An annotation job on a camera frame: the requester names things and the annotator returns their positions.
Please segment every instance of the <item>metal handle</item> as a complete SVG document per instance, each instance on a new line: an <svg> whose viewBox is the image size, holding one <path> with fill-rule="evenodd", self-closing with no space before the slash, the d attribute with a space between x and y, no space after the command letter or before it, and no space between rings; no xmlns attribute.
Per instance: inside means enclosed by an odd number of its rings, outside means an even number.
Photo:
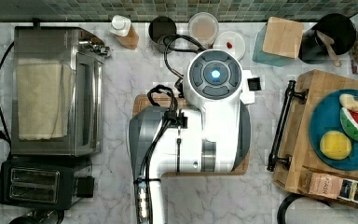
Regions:
<svg viewBox="0 0 358 224"><path fill-rule="evenodd" d="M308 90L302 92L295 91L296 82L294 80L289 81L289 85L284 93L284 102L282 107L281 116L279 118L277 131L275 133L274 143L272 144L272 150L268 156L268 167L267 170L273 172L275 169L276 163L280 163L287 170L290 168L290 163L292 157L286 155L284 158L278 157L279 148L281 146L281 141L284 133L284 126L286 124L287 116L289 114L290 105L292 103L293 97L300 99L301 104L307 102Z"/></svg>
<svg viewBox="0 0 358 224"><path fill-rule="evenodd" d="M92 136L91 148L96 149L99 141L99 127L101 125L101 91L102 68L98 61L94 61L92 74Z"/></svg>

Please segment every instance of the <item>toaster oven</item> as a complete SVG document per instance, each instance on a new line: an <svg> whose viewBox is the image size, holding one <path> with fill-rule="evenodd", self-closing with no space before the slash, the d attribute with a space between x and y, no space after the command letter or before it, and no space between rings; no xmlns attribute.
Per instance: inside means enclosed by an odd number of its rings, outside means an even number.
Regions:
<svg viewBox="0 0 358 224"><path fill-rule="evenodd" d="M76 27L16 27L14 43L12 154L100 151L109 48Z"/></svg>

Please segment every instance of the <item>wooden cutting board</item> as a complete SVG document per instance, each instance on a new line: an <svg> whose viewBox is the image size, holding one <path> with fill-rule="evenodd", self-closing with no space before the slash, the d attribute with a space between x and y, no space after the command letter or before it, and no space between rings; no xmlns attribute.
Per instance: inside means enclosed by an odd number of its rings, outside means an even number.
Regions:
<svg viewBox="0 0 358 224"><path fill-rule="evenodd" d="M287 58L296 58L300 50L303 29L302 22L270 17L263 51Z"/></svg>
<svg viewBox="0 0 358 224"><path fill-rule="evenodd" d="M170 106L170 98L165 95L161 94L153 94L153 99L156 103L158 103L160 106L168 107ZM178 101L178 108L179 109L187 109L186 101L183 98L176 98ZM133 110L132 110L132 116L134 117L137 115L141 110L146 108L147 106L150 106L150 102L147 99L146 94L140 94L137 95L135 98L135 102L133 104ZM232 172L230 173L180 173L179 175L182 176L206 176L206 175L244 175L246 173L246 170L248 169L249 164L249 157L250 157L251 149L249 148L249 152L246 155L245 159L240 163L238 167L236 167ZM164 176L177 176L177 173L167 173Z"/></svg>
<svg viewBox="0 0 358 224"><path fill-rule="evenodd" d="M296 91L305 89L310 90L307 102L304 105L301 105L297 99L292 102L279 153L280 157L291 155L293 157L292 163L289 170L285 170L280 164L277 164L274 172L274 182L287 191L301 193L298 190L299 179L301 173L305 172L305 170L358 180L358 170L342 171L323 162L315 153L309 136L310 118L319 102L334 91L343 89L358 90L358 81L313 70L298 78Z"/></svg>

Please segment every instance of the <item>kitchen counter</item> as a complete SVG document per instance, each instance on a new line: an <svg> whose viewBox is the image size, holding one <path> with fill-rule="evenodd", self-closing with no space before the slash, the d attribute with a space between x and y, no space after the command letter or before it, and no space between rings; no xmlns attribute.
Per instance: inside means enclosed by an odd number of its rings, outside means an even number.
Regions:
<svg viewBox="0 0 358 224"><path fill-rule="evenodd" d="M0 23L0 60L13 41L17 23ZM147 34L148 23L135 23L140 36L138 49L124 49L109 32L109 23L46 23L43 25L79 26L102 40L112 51L104 66L104 136L103 151L92 158L96 190L93 199L83 200L65 213L67 223L136 223L131 175L131 162L126 145L126 130L131 119L136 95L161 83L173 87L176 76L166 67L163 55L151 46ZM272 183L267 162L275 129L281 113L283 93L287 82L312 69L358 79L351 74L348 55L339 56L343 64L336 68L331 62L310 65L293 60L284 67L272 67L252 61L255 38L264 23L221 23L220 31L236 31L246 42L246 53L240 63L261 77L262 91L250 105L252 143L249 167L241 176L167 177L162 178L162 190L168 223L277 223L276 213L287 193ZM186 24L178 23L180 34ZM0 97L10 129L12 57L10 53L0 75ZM182 74L191 53L169 54L170 66ZM0 164L5 160L8 146L0 140ZM358 223L358 210L348 210L348 217ZM0 204L0 224L24 214L26 209Z"/></svg>

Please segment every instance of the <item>toaster oven handle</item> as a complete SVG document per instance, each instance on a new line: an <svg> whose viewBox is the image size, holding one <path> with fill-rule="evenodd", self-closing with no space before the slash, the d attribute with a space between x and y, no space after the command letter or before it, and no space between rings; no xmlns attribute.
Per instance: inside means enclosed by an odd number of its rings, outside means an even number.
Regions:
<svg viewBox="0 0 358 224"><path fill-rule="evenodd" d="M101 94L102 94L102 67L97 60L93 63L92 74L92 136L90 146L97 149L99 143L99 127L101 125Z"/></svg>

